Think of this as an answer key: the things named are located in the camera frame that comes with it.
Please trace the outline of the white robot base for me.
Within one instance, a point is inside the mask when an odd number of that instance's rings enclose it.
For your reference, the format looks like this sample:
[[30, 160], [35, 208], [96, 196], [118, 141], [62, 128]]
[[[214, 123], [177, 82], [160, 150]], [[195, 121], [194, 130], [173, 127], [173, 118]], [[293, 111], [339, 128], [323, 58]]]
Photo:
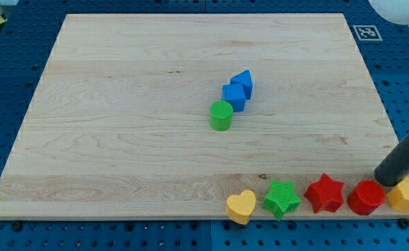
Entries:
[[369, 0], [383, 19], [401, 25], [409, 24], [409, 0]]

